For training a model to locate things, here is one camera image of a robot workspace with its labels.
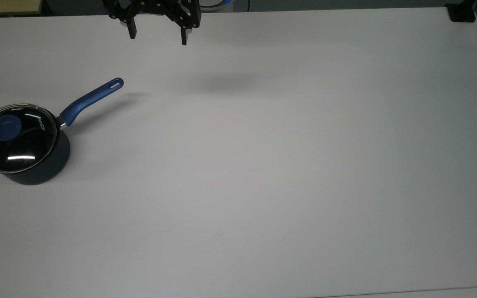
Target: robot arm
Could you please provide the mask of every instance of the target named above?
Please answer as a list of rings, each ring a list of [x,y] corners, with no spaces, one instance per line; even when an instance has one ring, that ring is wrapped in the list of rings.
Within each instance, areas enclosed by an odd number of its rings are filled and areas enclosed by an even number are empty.
[[[134,17],[140,12],[166,15],[180,26],[182,45],[187,45],[187,34],[193,28],[200,27],[201,11],[199,0],[130,0],[127,7],[121,7],[119,0],[106,0],[108,14],[112,19],[119,19],[128,27],[131,39],[136,38],[137,29]]]

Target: black bracket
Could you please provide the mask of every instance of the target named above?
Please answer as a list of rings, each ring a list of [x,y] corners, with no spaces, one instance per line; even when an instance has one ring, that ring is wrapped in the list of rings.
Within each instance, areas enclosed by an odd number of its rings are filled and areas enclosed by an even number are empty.
[[[119,0],[102,0],[112,19],[125,23],[131,39],[136,38],[137,28],[134,17],[139,13],[166,15],[181,29],[182,45],[187,45],[187,34],[200,27],[201,10],[199,0],[130,0],[127,7],[121,7]]]
[[[472,6],[476,0],[464,0],[460,4],[446,4],[448,15],[452,22],[474,23],[476,15]]]

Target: pot base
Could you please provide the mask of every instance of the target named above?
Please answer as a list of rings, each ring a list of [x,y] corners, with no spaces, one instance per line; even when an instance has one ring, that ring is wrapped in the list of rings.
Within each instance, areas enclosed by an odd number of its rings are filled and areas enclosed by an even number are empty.
[[[23,185],[45,183],[58,174],[70,158],[70,140],[62,130],[58,143],[49,156],[34,168],[15,174],[6,174],[8,179]]]

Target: lid rim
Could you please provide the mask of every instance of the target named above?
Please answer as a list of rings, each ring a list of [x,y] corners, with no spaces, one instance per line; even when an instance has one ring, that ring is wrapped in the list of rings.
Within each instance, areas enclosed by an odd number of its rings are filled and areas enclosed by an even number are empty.
[[[17,170],[17,171],[2,171],[0,170],[0,174],[17,174],[17,173],[21,173],[21,172],[25,172],[25,171],[29,171],[31,170],[32,168],[36,167],[37,165],[39,165],[41,162],[43,162],[45,159],[49,158],[49,156],[51,156],[51,153],[53,152],[53,149],[55,148],[56,145],[58,145],[58,139],[59,139],[59,136],[60,136],[60,126],[56,125],[56,118],[55,116],[53,115],[53,113],[51,113],[50,111],[48,111],[47,109],[44,109],[40,106],[37,106],[35,104],[31,104],[31,103],[13,103],[13,104],[8,104],[7,106],[4,106],[4,107],[1,107],[0,108],[0,113],[5,111],[5,110],[8,110],[10,108],[16,108],[16,107],[27,107],[27,108],[34,108],[34,109],[38,109],[40,111],[42,111],[45,115],[47,115],[49,117],[49,120],[51,120],[51,122],[53,123],[53,125],[55,126],[55,140],[53,141],[53,144],[51,145],[51,148],[49,148],[49,151],[47,151],[47,153],[45,154],[45,156],[36,161],[32,166],[29,166],[28,168],[24,168],[22,170]]]

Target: saucepan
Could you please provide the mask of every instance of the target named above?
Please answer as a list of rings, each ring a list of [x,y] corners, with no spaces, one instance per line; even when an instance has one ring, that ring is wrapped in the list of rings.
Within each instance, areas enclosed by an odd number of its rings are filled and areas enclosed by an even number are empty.
[[[70,140],[63,129],[82,110],[123,85],[123,79],[113,79],[75,100],[58,117],[29,103],[0,108],[0,173],[23,185],[55,177],[70,156]]]

